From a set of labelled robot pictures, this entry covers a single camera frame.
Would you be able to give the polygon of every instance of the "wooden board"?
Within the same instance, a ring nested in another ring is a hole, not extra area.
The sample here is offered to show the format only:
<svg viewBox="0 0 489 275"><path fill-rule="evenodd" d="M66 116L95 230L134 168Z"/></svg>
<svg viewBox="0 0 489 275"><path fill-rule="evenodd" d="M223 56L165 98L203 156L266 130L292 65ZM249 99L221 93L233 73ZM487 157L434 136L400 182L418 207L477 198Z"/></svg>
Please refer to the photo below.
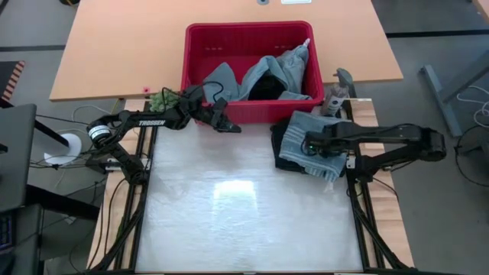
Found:
<svg viewBox="0 0 489 275"><path fill-rule="evenodd" d="M144 100L128 100L125 106L125 108L130 111L142 110L143 107ZM367 101L352 101L351 107L353 109L354 119L357 123L364 126L377 125L377 117L375 115L374 106L370 99L368 99ZM134 153L137 146L137 140L138 136L133 131L129 131L121 144L129 153ZM361 146L361 152L363 154L371 156L382 154L384 152L384 146L382 144L363 144ZM108 218L108 203L110 198L112 197L112 193L114 192L115 187L122 178L122 172L114 172L108 176L107 187L104 196L105 203L103 209L101 210L104 212L102 244L101 248L96 254L94 264L97 264L103 257L103 247L105 244L105 236L107 230L106 226ZM393 187L393 181L390 173L379 172L376 175L376 178ZM403 219L400 214L399 203L396 200L396 196L389 189L383 187L381 184L376 182L369 184L369 190L372 198L374 215L379 233L402 262L404 262L408 266L413 266L413 258L411 256L410 246L407 241ZM127 191L128 184L122 183L112 203L111 223L110 229L108 231L108 248L112 246L115 240L115 236L117 235L118 226L121 222L122 214L125 208ZM99 242L100 218L101 217L99 216L98 224L94 234L95 237L92 241L92 249L90 250L89 259L92 259L93 255L96 253L96 247ZM365 232L365 236L367 239L367 246L369 247L368 256L370 258L371 266L374 267L375 256L373 245L371 239L368 237L368 233ZM126 253L122 263L123 267L128 267L129 265L129 251L132 243L132 235L129 237L128 240L129 242L126 245Z"/></svg>
<svg viewBox="0 0 489 275"><path fill-rule="evenodd" d="M346 68L356 82L403 74L370 0L259 5L257 0L81 1L50 100L134 98L144 87L180 89L186 28L193 23L309 22L322 81Z"/></svg>
<svg viewBox="0 0 489 275"><path fill-rule="evenodd" d="M487 22L489 22L489 0L474 0L474 4L482 13Z"/></svg>

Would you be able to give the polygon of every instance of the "red plastic basket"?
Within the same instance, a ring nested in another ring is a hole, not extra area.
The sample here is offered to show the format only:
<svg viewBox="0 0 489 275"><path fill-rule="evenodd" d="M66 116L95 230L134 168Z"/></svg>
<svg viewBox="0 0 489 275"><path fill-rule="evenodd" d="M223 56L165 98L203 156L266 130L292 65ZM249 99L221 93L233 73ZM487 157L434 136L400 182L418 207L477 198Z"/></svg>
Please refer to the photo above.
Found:
<svg viewBox="0 0 489 275"><path fill-rule="evenodd" d="M310 112L324 99L313 28L305 21L192 24L186 30L181 89L199 85L221 63L227 62L241 84L248 69L266 55L278 57L310 38L303 94L312 100L256 100L230 102L226 109L236 124L275 123L293 111Z"/></svg>

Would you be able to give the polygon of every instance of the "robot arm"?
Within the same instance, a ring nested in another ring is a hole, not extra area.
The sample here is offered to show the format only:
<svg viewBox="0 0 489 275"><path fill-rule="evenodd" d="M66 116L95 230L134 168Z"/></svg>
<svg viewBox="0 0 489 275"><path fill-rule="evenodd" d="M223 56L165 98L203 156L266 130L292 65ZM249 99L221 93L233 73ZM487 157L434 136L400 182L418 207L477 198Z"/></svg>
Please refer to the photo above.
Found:
<svg viewBox="0 0 489 275"><path fill-rule="evenodd" d="M224 99L218 100L214 105L202 107L202 87L190 87L188 91L190 92L184 91L180 95L174 107L163 112L122 111L117 115L102 116L87 127L90 139L99 154L111 154L117 159L129 184L144 185L148 180L141 160L131 156L118 143L132 128L162 126L181 130L187 126L191 118L194 118L211 125L218 132L241 133L241 129L224 114L228 105Z"/></svg>
<svg viewBox="0 0 489 275"><path fill-rule="evenodd" d="M393 127L362 127L353 122L326 126L322 132L307 132L304 144L308 154L337 156L354 150L360 143L405 144L375 157L350 157L357 179L372 181L374 174L387 167L414 160L439 161L445 158L445 139L430 128L404 124Z"/></svg>

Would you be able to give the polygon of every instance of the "white plastic sheet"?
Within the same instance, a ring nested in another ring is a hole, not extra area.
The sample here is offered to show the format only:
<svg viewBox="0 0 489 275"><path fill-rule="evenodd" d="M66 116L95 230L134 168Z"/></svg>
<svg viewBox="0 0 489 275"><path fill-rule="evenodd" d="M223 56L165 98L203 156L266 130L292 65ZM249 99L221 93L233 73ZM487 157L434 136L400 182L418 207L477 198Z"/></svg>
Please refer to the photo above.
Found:
<svg viewBox="0 0 489 275"><path fill-rule="evenodd" d="M159 129L137 271L361 270L346 179L276 169L269 127Z"/></svg>

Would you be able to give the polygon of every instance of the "blue towel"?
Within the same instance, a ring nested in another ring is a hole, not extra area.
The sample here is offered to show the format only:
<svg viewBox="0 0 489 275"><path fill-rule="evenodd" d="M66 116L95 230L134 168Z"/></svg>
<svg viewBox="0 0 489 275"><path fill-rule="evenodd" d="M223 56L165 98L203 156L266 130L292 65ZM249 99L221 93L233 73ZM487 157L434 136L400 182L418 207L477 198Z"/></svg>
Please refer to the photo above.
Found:
<svg viewBox="0 0 489 275"><path fill-rule="evenodd" d="M310 175L319 176L329 183L334 183L345 166L346 154L328 158L319 155L307 156L301 147L307 131L321 132L324 126L340 121L345 120L295 111L283 136L279 157L299 164Z"/></svg>

